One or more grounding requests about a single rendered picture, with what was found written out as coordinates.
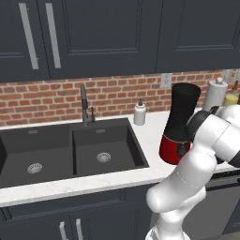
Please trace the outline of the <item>black and red blender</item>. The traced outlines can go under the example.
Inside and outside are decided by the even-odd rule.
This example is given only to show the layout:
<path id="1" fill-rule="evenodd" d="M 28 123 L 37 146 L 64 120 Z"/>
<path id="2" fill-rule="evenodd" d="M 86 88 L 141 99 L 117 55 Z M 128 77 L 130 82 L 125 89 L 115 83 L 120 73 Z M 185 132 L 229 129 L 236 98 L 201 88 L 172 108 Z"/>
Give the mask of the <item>black and red blender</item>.
<path id="1" fill-rule="evenodd" d="M 172 87 L 170 115 L 158 152 L 159 156 L 169 164 L 177 165 L 190 149 L 186 125 L 194 114 L 200 94 L 201 88 L 195 84 L 180 82 Z"/>

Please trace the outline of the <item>white soap dispenser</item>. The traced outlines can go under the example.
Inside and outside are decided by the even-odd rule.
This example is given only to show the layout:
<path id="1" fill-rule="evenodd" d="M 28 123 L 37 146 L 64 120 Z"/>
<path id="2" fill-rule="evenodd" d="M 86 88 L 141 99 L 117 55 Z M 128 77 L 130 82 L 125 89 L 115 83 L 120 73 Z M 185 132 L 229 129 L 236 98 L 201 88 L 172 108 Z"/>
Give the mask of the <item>white soap dispenser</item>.
<path id="1" fill-rule="evenodd" d="M 145 123 L 145 114 L 146 108 L 143 104 L 143 100 L 140 98 L 139 102 L 136 104 L 134 108 L 134 117 L 133 123 L 137 126 L 142 126 Z"/>

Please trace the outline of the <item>black double sink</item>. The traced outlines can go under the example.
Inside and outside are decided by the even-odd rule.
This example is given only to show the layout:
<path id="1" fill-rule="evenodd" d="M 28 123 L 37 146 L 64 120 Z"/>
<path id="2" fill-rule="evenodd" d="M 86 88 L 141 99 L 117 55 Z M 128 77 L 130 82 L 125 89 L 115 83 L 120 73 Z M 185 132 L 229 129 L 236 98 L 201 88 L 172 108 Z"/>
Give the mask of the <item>black double sink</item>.
<path id="1" fill-rule="evenodd" d="M 0 130 L 0 188 L 147 166 L 126 118 Z"/>

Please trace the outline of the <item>dark grey tap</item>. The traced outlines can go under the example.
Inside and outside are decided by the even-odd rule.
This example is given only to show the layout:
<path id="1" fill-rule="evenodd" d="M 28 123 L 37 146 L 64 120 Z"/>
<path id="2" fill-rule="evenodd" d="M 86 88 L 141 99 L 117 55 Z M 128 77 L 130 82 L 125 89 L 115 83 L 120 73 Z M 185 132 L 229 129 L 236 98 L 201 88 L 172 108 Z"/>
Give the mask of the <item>dark grey tap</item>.
<path id="1" fill-rule="evenodd" d="M 88 116 L 87 109 L 88 109 L 88 101 L 86 97 L 86 90 L 85 86 L 81 85 L 81 100 L 82 100 L 82 122 L 85 127 L 88 126 L 90 122 L 94 123 L 96 121 L 96 117 L 92 114 Z"/>

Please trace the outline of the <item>white paper towel roll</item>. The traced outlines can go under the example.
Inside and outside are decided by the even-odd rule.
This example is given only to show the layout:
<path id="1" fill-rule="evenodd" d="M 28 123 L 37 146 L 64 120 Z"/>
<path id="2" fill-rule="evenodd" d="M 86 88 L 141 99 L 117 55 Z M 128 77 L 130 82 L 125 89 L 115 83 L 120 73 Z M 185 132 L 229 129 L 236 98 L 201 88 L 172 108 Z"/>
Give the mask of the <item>white paper towel roll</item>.
<path id="1" fill-rule="evenodd" d="M 221 77 L 217 77 L 208 83 L 206 96 L 203 103 L 203 109 L 209 111 L 213 106 L 223 103 L 227 92 L 228 84 Z"/>

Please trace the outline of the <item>dark false drawer front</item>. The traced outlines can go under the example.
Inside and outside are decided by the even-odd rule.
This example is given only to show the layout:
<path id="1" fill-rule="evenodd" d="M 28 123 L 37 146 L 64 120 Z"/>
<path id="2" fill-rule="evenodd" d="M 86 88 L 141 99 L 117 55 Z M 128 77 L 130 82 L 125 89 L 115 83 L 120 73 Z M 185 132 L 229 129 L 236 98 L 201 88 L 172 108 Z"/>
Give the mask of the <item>dark false drawer front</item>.
<path id="1" fill-rule="evenodd" d="M 43 202 L 0 207 L 0 225 L 13 220 L 42 217 L 54 213 L 67 212 L 72 209 L 84 209 L 102 204 L 121 203 L 125 199 L 126 191 L 124 189 L 115 189 Z"/>

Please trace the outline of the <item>dark base cupboard door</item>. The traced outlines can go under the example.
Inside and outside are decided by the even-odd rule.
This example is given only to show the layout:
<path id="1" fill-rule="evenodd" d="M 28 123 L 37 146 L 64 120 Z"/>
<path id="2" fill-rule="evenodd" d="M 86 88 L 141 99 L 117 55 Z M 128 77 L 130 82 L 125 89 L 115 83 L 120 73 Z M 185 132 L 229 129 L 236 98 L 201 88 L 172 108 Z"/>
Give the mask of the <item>dark base cupboard door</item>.
<path id="1" fill-rule="evenodd" d="M 83 240 L 145 240 L 152 212 L 145 200 L 102 204 L 70 215 L 73 239 L 78 239 L 76 219 L 82 222 Z"/>
<path id="2" fill-rule="evenodd" d="M 59 224 L 65 222 L 68 240 L 73 240 L 68 216 L 32 218 L 0 226 L 0 240 L 62 240 Z"/>

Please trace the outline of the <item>yellow bottle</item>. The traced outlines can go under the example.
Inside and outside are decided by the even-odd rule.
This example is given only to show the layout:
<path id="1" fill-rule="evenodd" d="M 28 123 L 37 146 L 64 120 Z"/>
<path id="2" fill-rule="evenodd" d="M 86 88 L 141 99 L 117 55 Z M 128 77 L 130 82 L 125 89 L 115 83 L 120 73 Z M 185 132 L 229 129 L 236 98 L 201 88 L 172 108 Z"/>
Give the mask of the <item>yellow bottle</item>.
<path id="1" fill-rule="evenodd" d="M 239 96 L 238 82 L 235 82 L 235 84 L 231 90 L 231 93 L 225 96 L 223 105 L 225 107 L 230 106 L 230 105 L 236 105 L 238 102 L 238 96 Z"/>

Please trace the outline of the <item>grey dishwasher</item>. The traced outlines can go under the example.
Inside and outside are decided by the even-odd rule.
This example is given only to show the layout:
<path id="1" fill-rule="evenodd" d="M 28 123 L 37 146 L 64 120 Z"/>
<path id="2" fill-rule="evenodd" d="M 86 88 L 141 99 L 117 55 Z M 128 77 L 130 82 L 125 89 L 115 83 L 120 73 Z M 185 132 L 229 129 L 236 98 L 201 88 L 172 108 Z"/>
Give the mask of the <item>grey dishwasher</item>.
<path id="1" fill-rule="evenodd" d="M 183 230 L 191 240 L 217 240 L 240 200 L 240 170 L 215 173 L 206 197 L 186 216 Z"/>

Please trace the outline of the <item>grey wall outlet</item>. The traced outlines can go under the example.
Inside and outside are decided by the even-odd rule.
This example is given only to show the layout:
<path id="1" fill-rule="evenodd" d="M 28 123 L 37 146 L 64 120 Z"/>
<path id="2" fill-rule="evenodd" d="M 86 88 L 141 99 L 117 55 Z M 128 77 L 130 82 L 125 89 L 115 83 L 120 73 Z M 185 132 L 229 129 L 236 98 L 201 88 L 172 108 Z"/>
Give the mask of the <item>grey wall outlet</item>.
<path id="1" fill-rule="evenodd" d="M 161 74 L 161 88 L 170 88 L 172 86 L 173 75 L 171 73 L 162 73 Z"/>
<path id="2" fill-rule="evenodd" d="M 223 81 L 229 83 L 232 79 L 232 75 L 233 75 L 232 69 L 224 69 L 222 72 Z"/>

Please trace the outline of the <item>dark wall cupboard door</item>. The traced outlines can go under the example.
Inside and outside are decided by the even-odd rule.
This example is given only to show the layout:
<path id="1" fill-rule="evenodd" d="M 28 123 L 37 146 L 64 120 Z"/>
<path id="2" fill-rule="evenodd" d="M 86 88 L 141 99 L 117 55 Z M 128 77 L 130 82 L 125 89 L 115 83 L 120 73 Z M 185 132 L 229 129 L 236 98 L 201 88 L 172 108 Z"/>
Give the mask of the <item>dark wall cupboard door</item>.
<path id="1" fill-rule="evenodd" d="M 25 3 L 37 54 L 33 70 L 19 4 Z M 37 0 L 0 0 L 0 83 L 42 81 L 50 78 Z"/>
<path id="2" fill-rule="evenodd" d="M 240 68 L 240 0 L 163 0 L 157 71 Z"/>
<path id="3" fill-rule="evenodd" d="M 52 3 L 61 68 L 55 68 L 45 4 Z M 162 0 L 37 0 L 50 78 L 153 73 Z"/>

